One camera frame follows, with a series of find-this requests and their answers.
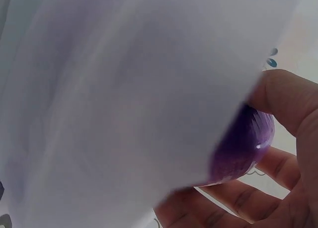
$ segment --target white fabric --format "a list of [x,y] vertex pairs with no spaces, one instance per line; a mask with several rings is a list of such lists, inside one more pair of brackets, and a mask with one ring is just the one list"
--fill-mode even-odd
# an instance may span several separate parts
[[0,178],[14,228],[126,228],[204,181],[294,4],[11,0]]

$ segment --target purple plastic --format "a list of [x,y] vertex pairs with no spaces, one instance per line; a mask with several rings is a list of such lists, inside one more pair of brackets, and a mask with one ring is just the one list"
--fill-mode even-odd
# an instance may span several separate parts
[[274,130],[272,115],[244,105],[212,156],[207,184],[224,183],[250,171],[272,143]]

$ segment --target knuckle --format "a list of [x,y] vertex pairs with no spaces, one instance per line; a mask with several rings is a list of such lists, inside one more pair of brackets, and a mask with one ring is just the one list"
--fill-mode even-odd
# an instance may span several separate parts
[[225,214],[227,212],[224,210],[218,210],[218,211],[214,211],[212,212],[208,218],[205,220],[204,225],[207,228],[214,228],[216,227],[217,223],[224,218]]
[[237,198],[235,199],[235,202],[234,202],[234,210],[236,213],[240,214],[240,211],[242,209],[242,207],[244,206],[244,204],[246,204],[251,196],[257,192],[258,190],[254,187],[250,187],[246,190],[244,190],[243,192],[241,192]]

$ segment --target hand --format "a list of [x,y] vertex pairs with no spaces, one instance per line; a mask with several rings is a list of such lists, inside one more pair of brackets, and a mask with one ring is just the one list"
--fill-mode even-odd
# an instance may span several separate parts
[[250,105],[273,114],[297,139],[297,157],[270,148],[257,168],[290,190],[280,200],[234,180],[174,192],[156,209],[163,228],[318,228],[318,85],[284,70],[264,72]]

